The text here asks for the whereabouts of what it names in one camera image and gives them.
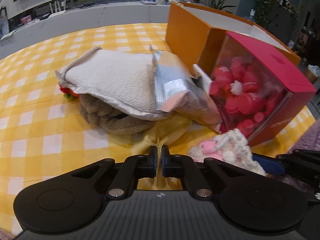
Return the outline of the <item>yellow cloth bag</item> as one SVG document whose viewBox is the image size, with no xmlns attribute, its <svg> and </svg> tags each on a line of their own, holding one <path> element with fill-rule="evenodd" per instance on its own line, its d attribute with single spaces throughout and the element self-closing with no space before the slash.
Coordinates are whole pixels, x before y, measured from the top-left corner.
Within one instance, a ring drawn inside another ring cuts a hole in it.
<svg viewBox="0 0 320 240">
<path fill-rule="evenodd" d="M 149 147 L 155 146 L 157 168 L 155 178 L 143 178 L 138 181 L 139 190 L 180 190 L 181 183 L 176 178 L 162 176 L 161 148 L 170 146 L 188 130 L 192 120 L 179 113 L 174 113 L 165 120 L 159 120 L 156 124 L 144 132 L 143 140 L 136 143 L 131 153 L 133 155 L 149 152 Z"/>
</svg>

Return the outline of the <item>white pink crochet item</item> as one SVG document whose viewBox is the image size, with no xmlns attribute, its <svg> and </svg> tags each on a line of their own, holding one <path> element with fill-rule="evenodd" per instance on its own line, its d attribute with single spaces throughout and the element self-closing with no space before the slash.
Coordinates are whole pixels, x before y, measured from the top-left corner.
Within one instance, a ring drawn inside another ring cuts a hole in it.
<svg viewBox="0 0 320 240">
<path fill-rule="evenodd" d="M 188 155 L 196 162 L 214 158 L 262 176 L 266 175 L 262 166 L 253 159 L 246 137 L 237 128 L 200 142 L 189 150 Z"/>
</svg>

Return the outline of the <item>purple fluffy blanket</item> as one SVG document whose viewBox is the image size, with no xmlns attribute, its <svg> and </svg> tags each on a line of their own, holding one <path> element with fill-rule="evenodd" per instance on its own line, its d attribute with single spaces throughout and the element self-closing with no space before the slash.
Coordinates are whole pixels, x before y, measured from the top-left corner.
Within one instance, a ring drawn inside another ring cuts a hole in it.
<svg viewBox="0 0 320 240">
<path fill-rule="evenodd" d="M 312 150 L 319 152 L 319 121 L 317 120 L 298 139 L 298 141 L 288 150 L 290 154 L 293 150 Z"/>
</svg>

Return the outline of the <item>silver foil pouch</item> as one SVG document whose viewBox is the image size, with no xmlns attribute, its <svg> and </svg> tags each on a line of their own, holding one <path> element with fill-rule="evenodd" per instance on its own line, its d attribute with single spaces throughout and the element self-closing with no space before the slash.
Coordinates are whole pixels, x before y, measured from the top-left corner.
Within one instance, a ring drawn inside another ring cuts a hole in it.
<svg viewBox="0 0 320 240">
<path fill-rule="evenodd" d="M 150 47 L 154 69 L 154 95 L 157 109 L 176 111 L 219 132 L 222 116 L 209 96 L 211 79 L 199 66 L 190 71 L 179 57 Z"/>
</svg>

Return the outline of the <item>white cloth towel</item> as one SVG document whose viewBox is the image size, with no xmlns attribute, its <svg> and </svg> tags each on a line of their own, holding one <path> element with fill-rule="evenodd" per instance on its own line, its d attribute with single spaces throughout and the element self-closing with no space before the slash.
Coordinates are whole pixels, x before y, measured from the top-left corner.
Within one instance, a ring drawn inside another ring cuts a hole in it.
<svg viewBox="0 0 320 240">
<path fill-rule="evenodd" d="M 153 55 L 94 47 L 55 75 L 59 85 L 91 95 L 132 117 L 158 121 L 168 117 L 158 109 Z"/>
</svg>

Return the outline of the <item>red Wonderlab box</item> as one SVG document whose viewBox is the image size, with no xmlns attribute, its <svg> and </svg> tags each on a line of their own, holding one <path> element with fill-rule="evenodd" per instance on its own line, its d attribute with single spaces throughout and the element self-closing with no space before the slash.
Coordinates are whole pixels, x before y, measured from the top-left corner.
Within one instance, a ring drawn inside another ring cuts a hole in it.
<svg viewBox="0 0 320 240">
<path fill-rule="evenodd" d="M 203 123 L 220 133 L 237 128 L 251 146 L 273 139 L 316 92 L 274 46 L 232 31 L 211 30 L 198 65 L 213 104 Z"/>
</svg>

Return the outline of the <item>red strawberry plush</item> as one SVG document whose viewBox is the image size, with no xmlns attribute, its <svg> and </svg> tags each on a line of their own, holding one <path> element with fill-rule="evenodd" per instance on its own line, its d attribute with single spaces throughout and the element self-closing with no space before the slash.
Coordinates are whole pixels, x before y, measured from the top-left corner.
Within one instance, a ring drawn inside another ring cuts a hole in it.
<svg viewBox="0 0 320 240">
<path fill-rule="evenodd" d="M 62 87 L 59 84 L 59 90 L 63 93 L 63 96 L 68 100 L 68 101 L 73 101 L 76 98 L 79 98 L 79 95 L 74 93 L 71 89 L 67 87 Z"/>
</svg>

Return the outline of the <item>yellow checkered tablecloth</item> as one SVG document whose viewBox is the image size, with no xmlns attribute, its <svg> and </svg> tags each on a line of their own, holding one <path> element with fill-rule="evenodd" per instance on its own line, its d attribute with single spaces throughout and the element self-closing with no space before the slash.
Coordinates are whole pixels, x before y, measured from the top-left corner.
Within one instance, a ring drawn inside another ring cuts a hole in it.
<svg viewBox="0 0 320 240">
<path fill-rule="evenodd" d="M 166 29 L 164 23 L 138 23 L 76 31 L 1 61 L 2 230 L 20 233 L 13 201 L 25 187 L 100 159 L 122 162 L 143 139 L 142 134 L 117 136 L 89 126 L 78 101 L 61 93 L 55 71 L 95 46 L 129 53 L 167 50 Z"/>
</svg>

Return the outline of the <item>orange cardboard box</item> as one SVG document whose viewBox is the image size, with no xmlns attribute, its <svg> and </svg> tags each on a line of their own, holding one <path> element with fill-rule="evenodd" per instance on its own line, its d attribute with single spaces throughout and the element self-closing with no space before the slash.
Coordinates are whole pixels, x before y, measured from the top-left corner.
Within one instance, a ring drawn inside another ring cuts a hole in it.
<svg viewBox="0 0 320 240">
<path fill-rule="evenodd" d="M 230 13 L 189 3 L 171 3 L 165 41 L 172 53 L 191 68 L 198 64 L 210 72 L 227 31 L 274 46 L 295 66 L 300 57 L 258 24 Z"/>
</svg>

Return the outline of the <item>black cabinet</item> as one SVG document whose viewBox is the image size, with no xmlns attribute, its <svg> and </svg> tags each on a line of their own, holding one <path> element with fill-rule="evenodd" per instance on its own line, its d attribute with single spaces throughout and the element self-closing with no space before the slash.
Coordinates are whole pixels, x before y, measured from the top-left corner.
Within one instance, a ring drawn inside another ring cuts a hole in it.
<svg viewBox="0 0 320 240">
<path fill-rule="evenodd" d="M 267 19 L 267 31 L 281 40 L 281 42 L 287 43 L 296 26 L 298 11 L 290 2 L 285 2 L 285 5 L 283 6 L 275 1 Z"/>
</svg>

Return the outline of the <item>white tv console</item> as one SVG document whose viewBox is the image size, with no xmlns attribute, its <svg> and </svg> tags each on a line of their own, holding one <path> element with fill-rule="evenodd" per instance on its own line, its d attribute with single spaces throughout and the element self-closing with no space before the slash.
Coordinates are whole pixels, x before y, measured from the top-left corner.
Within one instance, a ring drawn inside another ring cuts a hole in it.
<svg viewBox="0 0 320 240">
<path fill-rule="evenodd" d="M 33 44 L 75 31 L 109 25 L 133 23 L 167 23 L 168 5 L 121 2 L 73 9 L 17 29 L 1 40 L 1 59 Z"/>
</svg>

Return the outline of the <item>white router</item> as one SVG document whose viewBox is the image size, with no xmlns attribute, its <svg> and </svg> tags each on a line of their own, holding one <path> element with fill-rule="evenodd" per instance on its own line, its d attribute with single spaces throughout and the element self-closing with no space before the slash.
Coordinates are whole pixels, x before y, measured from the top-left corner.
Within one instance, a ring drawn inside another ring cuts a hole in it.
<svg viewBox="0 0 320 240">
<path fill-rule="evenodd" d="M 49 3 L 50 14 L 48 18 L 60 16 L 66 13 L 66 0 L 59 2 L 55 0 L 53 3 Z"/>
</svg>

